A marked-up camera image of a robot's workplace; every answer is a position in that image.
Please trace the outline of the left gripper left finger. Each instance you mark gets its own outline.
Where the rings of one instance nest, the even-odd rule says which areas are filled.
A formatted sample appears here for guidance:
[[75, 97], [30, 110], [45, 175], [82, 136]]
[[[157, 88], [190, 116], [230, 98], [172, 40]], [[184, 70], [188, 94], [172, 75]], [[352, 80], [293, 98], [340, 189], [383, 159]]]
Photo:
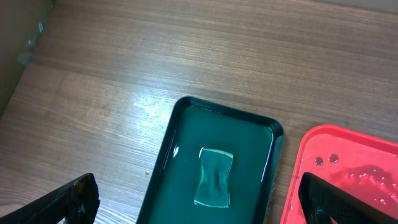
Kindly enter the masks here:
[[100, 206], [98, 185], [92, 173], [53, 190], [22, 208], [1, 217], [3, 224], [93, 224]]

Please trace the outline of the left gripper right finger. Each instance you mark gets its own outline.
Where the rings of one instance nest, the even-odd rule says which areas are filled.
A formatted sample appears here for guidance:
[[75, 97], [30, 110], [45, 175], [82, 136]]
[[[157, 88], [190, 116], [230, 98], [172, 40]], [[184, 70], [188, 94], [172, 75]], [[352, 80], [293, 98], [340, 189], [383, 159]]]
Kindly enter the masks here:
[[397, 224], [397, 219], [318, 176], [303, 174], [298, 197], [307, 223]]

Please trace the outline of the green sponge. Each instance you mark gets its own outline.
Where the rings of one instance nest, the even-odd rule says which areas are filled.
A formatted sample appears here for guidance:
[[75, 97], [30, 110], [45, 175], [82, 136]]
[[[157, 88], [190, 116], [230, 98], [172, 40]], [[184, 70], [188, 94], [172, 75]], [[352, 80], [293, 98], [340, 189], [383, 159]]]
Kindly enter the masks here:
[[229, 152], [201, 148], [201, 176], [194, 204], [211, 208], [228, 208], [230, 192], [228, 176], [233, 164], [233, 155]]

